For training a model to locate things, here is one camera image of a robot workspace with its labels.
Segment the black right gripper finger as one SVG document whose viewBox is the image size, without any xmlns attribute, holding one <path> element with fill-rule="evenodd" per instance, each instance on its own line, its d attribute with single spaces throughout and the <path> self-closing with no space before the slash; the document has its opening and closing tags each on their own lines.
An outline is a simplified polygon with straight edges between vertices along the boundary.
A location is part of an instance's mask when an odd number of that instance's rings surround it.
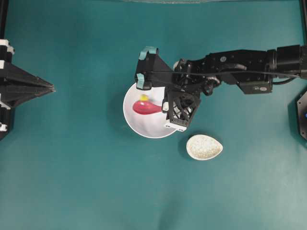
<svg viewBox="0 0 307 230">
<path fill-rule="evenodd" d="M 200 93 L 166 90 L 165 100 L 170 103 L 171 107 L 173 106 L 173 102 L 175 102 L 178 107 L 183 106 L 184 108 L 188 108 L 188 126 L 190 126 L 190 123 L 201 102 Z"/>
</svg>

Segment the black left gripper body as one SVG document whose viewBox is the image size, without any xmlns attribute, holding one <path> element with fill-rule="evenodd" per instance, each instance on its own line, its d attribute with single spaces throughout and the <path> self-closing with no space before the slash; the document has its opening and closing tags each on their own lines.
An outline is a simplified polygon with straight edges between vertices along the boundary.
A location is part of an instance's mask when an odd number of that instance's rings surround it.
<svg viewBox="0 0 307 230">
<path fill-rule="evenodd" d="M 12 63 L 14 48 L 6 39 L 0 40 L 0 73 L 3 74 L 5 64 Z M 4 101 L 5 87 L 9 83 L 4 76 L 0 76 L 0 139 L 3 140 L 12 130 L 14 124 L 15 109 Z"/>
</svg>

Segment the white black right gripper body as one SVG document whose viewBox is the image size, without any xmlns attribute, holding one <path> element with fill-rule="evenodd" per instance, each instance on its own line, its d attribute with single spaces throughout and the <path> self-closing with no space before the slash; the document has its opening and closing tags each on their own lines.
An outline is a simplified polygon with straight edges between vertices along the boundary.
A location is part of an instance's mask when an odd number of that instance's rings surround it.
<svg viewBox="0 0 307 230">
<path fill-rule="evenodd" d="M 164 127 L 173 128 L 176 131 L 183 132 L 188 128 L 188 108 L 173 102 L 173 106 L 166 100 L 162 102 L 162 112 L 166 114 L 166 122 Z"/>
</svg>

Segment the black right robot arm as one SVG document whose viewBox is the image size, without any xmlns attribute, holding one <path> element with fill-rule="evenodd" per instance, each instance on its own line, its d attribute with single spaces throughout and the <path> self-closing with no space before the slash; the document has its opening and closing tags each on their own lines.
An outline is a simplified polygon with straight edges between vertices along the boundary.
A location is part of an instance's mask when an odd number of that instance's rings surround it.
<svg viewBox="0 0 307 230">
<path fill-rule="evenodd" d="M 267 51 L 234 50 L 211 53 L 203 59 L 181 59 L 174 65 L 172 85 L 165 88 L 162 111 L 166 127 L 184 131 L 201 100 L 226 83 L 244 94 L 271 93 L 274 85 L 307 77 L 306 46 L 284 46 Z"/>
</svg>

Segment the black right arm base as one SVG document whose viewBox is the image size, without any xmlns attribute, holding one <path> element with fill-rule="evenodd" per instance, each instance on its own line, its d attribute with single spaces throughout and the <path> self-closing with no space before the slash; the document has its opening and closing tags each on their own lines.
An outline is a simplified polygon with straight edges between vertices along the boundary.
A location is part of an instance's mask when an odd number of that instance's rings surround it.
<svg viewBox="0 0 307 230">
<path fill-rule="evenodd" d="M 307 90 L 304 89 L 295 99 L 295 114 L 297 130 L 305 141 L 307 140 Z"/>
</svg>

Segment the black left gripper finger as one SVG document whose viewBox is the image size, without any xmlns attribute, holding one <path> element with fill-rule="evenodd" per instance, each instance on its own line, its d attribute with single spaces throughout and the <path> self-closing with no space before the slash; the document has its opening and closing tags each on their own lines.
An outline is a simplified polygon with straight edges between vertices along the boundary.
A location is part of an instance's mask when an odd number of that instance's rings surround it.
<svg viewBox="0 0 307 230">
<path fill-rule="evenodd" d="M 5 99 L 11 108 L 55 91 L 54 85 L 34 76 L 13 64 L 5 64 L 4 77 L 9 85 L 5 87 Z"/>
</svg>

